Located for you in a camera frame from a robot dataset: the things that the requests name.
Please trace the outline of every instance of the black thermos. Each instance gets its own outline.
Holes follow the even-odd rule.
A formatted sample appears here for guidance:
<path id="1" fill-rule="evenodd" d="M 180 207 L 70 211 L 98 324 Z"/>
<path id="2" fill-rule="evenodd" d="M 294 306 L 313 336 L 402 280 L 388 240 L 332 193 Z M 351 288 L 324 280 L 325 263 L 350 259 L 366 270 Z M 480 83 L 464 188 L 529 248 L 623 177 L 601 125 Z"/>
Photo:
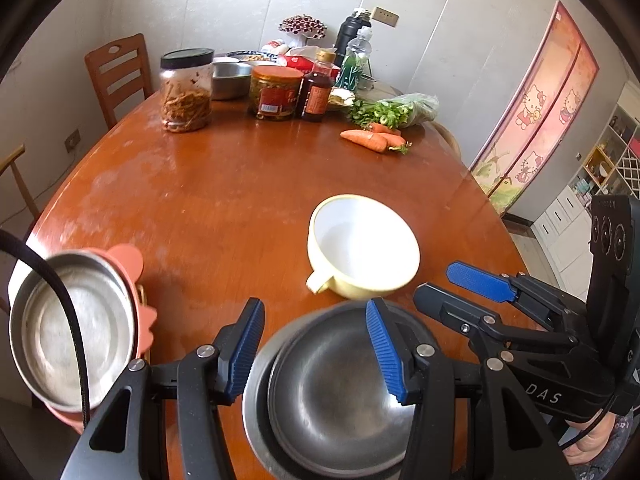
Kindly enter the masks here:
<path id="1" fill-rule="evenodd" d="M 347 43 L 358 35 L 358 31 L 362 27 L 370 27 L 371 11 L 357 7 L 353 9 L 351 16 L 349 16 L 338 31 L 338 37 L 335 39 L 335 63 L 337 66 L 342 66 L 342 60 L 344 54 L 347 51 Z"/>

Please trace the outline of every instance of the plastic jar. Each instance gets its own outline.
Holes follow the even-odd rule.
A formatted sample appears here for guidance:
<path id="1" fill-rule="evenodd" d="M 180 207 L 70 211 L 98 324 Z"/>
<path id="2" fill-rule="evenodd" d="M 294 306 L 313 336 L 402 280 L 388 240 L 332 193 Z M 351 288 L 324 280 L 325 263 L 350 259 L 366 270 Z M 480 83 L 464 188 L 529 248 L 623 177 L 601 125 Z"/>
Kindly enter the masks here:
<path id="1" fill-rule="evenodd" d="M 303 75 L 300 70 L 286 66 L 254 66 L 249 111 L 258 119 L 283 121 L 292 118 Z"/>
<path id="2" fill-rule="evenodd" d="M 211 119 L 213 50 L 187 48 L 160 58 L 162 127 L 168 132 L 191 132 Z"/>

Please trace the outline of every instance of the wooden table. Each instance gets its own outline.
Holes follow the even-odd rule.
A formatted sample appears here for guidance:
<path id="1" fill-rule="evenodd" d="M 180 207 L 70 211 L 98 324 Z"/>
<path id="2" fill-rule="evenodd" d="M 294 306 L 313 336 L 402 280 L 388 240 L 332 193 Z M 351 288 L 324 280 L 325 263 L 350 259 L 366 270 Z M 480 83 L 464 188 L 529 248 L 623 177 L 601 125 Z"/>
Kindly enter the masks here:
<path id="1" fill-rule="evenodd" d="M 445 277 L 454 260 L 498 273 L 526 270 L 482 190 L 432 128 L 407 131 L 414 145 L 406 156 L 378 154 L 341 139 L 349 125 L 337 114 L 319 124 L 269 122 L 249 116 L 242 101 L 212 106 L 210 127 L 168 134 L 160 127 L 158 95 L 142 103 L 78 164 L 29 239 L 45 256 L 137 245 L 145 257 L 141 283 L 159 314 L 153 362 L 179 359 L 212 341 L 250 296 L 266 306 L 263 343 L 290 320 L 341 301 L 305 286 L 312 270 L 309 217 L 336 194 L 380 200 L 414 231 L 420 268 L 389 297 L 409 309 L 414 288 L 427 281 L 471 297 Z M 532 326 L 511 306 L 473 299 L 506 323 Z M 449 356 L 474 359 L 465 338 L 423 320 Z M 269 478 L 244 436 L 241 403 L 221 412 L 238 478 Z M 180 479 L 172 413 L 167 441 L 172 478 Z M 464 449 L 459 428 L 457 463 Z"/>

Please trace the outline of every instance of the black jar lid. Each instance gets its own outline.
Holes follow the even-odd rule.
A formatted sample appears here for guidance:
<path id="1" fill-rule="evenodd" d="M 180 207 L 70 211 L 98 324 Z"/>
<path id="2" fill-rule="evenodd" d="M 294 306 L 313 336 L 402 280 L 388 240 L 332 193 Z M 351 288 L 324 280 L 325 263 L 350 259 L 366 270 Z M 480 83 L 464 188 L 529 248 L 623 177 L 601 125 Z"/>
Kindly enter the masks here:
<path id="1" fill-rule="evenodd" d="M 167 52 L 160 58 L 160 68 L 178 70 L 208 65 L 213 61 L 213 50 L 210 48 L 184 48 Z"/>

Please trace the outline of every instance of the barcode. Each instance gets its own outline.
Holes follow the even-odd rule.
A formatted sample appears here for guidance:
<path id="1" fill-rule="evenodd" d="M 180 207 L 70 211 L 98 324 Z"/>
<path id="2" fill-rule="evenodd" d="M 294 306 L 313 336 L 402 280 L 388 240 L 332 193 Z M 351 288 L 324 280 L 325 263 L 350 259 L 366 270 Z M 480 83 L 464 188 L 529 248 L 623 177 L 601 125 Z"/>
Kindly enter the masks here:
<path id="1" fill-rule="evenodd" d="M 267 112 L 270 114 L 276 114 L 278 113 L 278 106 L 276 105 L 260 105 L 260 111 L 261 112 Z"/>

